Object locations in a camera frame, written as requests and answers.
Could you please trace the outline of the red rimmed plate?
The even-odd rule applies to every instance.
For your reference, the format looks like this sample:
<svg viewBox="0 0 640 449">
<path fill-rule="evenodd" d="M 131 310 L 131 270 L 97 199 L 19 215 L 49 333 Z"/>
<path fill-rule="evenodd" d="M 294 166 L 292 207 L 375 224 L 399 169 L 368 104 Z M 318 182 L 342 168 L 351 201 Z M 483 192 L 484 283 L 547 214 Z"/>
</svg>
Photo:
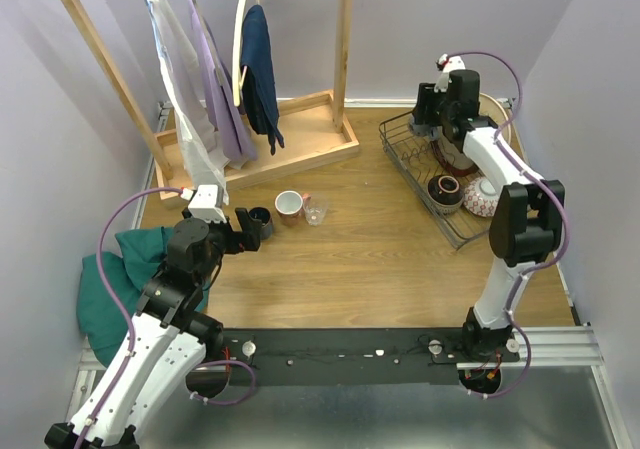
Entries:
<svg viewBox="0 0 640 449">
<path fill-rule="evenodd" d="M 446 137 L 431 142 L 432 152 L 441 167 L 454 177 L 468 177 L 478 172 L 478 166 Z"/>
</svg>

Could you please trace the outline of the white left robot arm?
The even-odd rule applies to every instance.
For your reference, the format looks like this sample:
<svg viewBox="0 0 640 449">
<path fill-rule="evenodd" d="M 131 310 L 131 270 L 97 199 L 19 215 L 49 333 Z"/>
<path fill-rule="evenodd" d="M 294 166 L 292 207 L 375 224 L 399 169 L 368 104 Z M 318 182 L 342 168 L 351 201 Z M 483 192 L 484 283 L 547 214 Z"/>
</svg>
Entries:
<svg viewBox="0 0 640 449">
<path fill-rule="evenodd" d="M 47 447 L 136 448 L 188 373 L 204 365 L 228 374 L 240 364 L 224 357 L 222 324 L 197 310 L 223 257 L 260 247 L 260 221 L 244 208 L 235 214 L 238 230 L 227 218 L 213 222 L 196 216 L 175 226 L 121 347 L 79 411 L 48 430 Z"/>
</svg>

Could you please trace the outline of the pink mug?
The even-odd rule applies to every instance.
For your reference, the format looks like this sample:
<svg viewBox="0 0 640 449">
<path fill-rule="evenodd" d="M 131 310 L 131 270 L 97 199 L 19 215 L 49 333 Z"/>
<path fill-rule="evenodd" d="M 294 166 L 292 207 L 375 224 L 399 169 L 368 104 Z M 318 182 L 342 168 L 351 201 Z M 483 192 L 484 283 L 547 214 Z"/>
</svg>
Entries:
<svg viewBox="0 0 640 449">
<path fill-rule="evenodd" d="M 287 227 L 297 225 L 304 212 L 304 204 L 309 198 L 308 193 L 300 194 L 293 190 L 278 194 L 274 201 L 274 207 L 281 222 Z"/>
</svg>

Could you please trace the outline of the clear drinking glass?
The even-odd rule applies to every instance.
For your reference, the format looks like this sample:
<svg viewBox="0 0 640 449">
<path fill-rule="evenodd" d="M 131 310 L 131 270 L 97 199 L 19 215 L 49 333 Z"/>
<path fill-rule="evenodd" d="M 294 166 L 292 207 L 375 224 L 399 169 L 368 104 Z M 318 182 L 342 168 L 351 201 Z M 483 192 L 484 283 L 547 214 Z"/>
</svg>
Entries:
<svg viewBox="0 0 640 449">
<path fill-rule="evenodd" d="M 311 226 L 320 225 L 328 211 L 328 200 L 318 194 L 303 196 L 303 211 L 306 222 Z"/>
</svg>

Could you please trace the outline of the dark blue mug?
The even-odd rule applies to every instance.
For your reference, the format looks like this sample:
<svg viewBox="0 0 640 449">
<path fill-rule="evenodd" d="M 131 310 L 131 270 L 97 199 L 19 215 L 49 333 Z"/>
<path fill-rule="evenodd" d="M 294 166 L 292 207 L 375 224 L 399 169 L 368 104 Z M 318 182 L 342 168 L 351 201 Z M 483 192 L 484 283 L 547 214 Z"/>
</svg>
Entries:
<svg viewBox="0 0 640 449">
<path fill-rule="evenodd" d="M 261 223 L 260 239 L 268 240 L 274 232 L 274 224 L 270 211 L 265 207 L 254 207 L 249 210 L 251 218 Z"/>
</svg>

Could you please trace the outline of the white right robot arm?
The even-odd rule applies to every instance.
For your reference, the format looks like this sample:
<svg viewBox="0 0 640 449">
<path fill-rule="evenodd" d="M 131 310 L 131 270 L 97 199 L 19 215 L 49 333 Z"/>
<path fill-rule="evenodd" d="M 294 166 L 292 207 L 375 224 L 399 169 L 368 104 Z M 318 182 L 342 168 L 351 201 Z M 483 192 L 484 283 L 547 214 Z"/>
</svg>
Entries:
<svg viewBox="0 0 640 449">
<path fill-rule="evenodd" d="M 529 168 L 506 143 L 498 124 L 480 112 L 480 75 L 441 65 L 434 83 L 419 86 L 411 127 L 445 139 L 471 160 L 498 195 L 489 227 L 494 262 L 485 289 L 462 326 L 460 348 L 480 361 L 506 346 L 516 327 L 514 310 L 530 276 L 550 266 L 551 253 L 568 240 L 565 189 Z"/>
</svg>

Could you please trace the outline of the grey blue mug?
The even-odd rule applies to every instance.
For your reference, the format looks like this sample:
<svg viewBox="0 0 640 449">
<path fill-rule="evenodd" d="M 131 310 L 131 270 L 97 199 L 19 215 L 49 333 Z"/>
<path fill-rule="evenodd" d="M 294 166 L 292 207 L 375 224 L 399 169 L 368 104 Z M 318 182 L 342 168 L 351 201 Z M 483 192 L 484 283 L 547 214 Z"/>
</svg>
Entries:
<svg viewBox="0 0 640 449">
<path fill-rule="evenodd" d="M 441 137 L 441 128 L 432 124 L 419 124 L 414 119 L 408 122 L 409 132 L 415 137 L 426 138 L 429 141 L 438 140 Z"/>
</svg>

